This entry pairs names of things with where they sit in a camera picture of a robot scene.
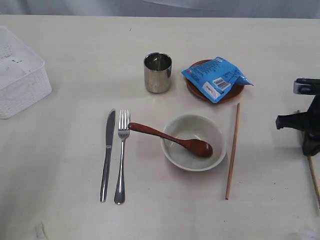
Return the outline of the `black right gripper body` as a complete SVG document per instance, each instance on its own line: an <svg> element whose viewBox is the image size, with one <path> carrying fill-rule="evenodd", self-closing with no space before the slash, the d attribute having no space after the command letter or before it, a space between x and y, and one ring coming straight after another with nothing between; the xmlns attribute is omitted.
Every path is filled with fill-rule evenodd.
<svg viewBox="0 0 320 240"><path fill-rule="evenodd" d="M276 129L291 128L320 138L320 96L316 95L305 112L289 115L278 115L275 120Z"/></svg>

